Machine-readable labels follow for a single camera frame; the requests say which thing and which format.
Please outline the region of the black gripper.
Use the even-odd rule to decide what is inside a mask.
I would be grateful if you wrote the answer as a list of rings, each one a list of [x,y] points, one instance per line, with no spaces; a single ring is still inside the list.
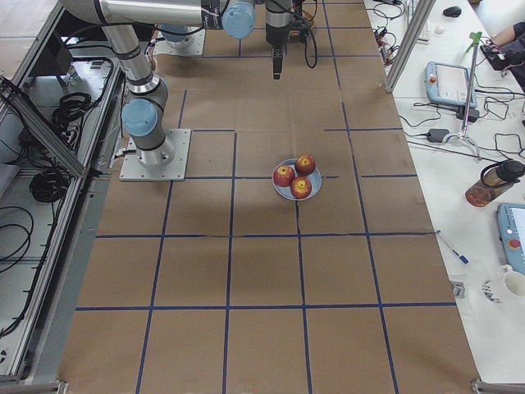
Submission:
[[[281,78],[283,60],[284,60],[285,45],[272,46],[272,73],[273,79],[279,80]]]

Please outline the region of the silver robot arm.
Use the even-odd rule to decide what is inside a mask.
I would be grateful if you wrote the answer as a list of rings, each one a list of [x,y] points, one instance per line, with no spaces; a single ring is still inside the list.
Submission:
[[[177,21],[161,24],[165,38],[181,40],[200,30],[223,30],[234,39],[245,39],[256,22],[258,1],[197,1],[195,22]],[[313,27],[303,13],[301,1],[263,1],[266,41],[273,48],[284,48],[292,33],[307,37]]]
[[[255,1],[64,1],[64,8],[82,21],[102,28],[126,75],[130,101],[121,120],[135,143],[141,167],[161,169],[176,156],[176,145],[163,129],[168,98],[165,81],[142,51],[134,26],[167,28],[181,41],[193,28],[223,30],[244,39],[256,21]]]

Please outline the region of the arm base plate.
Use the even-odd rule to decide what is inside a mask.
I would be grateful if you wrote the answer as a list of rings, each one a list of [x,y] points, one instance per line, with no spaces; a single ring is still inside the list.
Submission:
[[[153,55],[172,55],[179,57],[201,57],[203,55],[205,40],[205,32],[203,30],[193,33],[189,36],[175,36],[169,35],[165,38],[162,33],[159,33]]]
[[[154,151],[137,148],[130,137],[121,165],[121,181],[185,180],[191,129],[169,129],[165,133],[164,144]]]

